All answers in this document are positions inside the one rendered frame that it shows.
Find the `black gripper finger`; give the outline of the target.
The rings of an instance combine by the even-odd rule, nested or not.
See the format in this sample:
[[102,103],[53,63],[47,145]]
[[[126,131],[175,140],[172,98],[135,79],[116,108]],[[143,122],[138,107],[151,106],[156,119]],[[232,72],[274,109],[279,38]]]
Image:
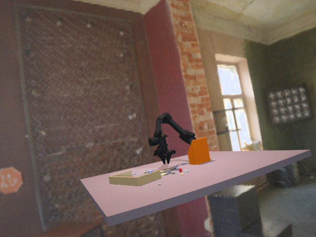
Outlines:
[[169,164],[171,155],[166,155],[165,157],[166,157],[166,159],[167,159],[167,163]]
[[165,164],[165,155],[162,155],[162,156],[158,156],[162,161],[163,163]]

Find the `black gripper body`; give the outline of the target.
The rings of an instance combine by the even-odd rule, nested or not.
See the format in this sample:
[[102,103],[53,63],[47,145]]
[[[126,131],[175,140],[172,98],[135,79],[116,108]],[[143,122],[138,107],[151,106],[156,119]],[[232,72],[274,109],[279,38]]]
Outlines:
[[167,146],[168,146],[168,144],[159,144],[159,147],[163,147],[164,148],[164,152],[162,152],[160,155],[158,155],[158,156],[162,156],[162,155],[164,155],[164,154],[166,154],[166,155],[172,155],[172,154],[176,154],[176,151],[175,150],[168,150],[167,149]]

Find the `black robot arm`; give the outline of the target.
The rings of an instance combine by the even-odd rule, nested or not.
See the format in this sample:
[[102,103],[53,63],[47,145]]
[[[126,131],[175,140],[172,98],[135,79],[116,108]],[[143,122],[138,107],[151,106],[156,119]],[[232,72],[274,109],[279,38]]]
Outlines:
[[[169,124],[173,129],[175,129],[179,134],[180,134],[180,138],[185,141],[187,144],[191,145],[191,142],[193,140],[196,140],[195,138],[195,133],[192,133],[188,130],[184,130],[182,129],[171,117],[171,115],[169,113],[163,113],[161,114],[159,117],[157,117],[156,119],[156,129],[154,132],[154,136],[152,138],[148,138],[149,141],[149,145],[150,146],[155,146],[158,144],[165,144],[166,143],[166,138],[168,137],[166,134],[164,134],[163,136],[162,134],[162,129],[161,129],[161,123],[165,123],[165,124]],[[162,152],[164,152],[164,148],[161,147],[157,147],[157,149],[154,151],[155,155],[160,155]]]

